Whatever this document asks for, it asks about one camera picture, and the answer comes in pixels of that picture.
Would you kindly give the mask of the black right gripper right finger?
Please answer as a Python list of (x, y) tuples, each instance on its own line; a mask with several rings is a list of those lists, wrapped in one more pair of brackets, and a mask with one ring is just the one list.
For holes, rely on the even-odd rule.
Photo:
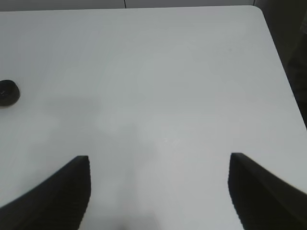
[(305, 230), (307, 195), (243, 153), (232, 153), (228, 190), (245, 230)]

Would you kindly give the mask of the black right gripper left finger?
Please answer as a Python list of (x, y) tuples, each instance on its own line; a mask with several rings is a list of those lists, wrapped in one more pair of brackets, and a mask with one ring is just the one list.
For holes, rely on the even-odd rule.
[(91, 196), (88, 156), (77, 156), (0, 208), (2, 230), (77, 230)]

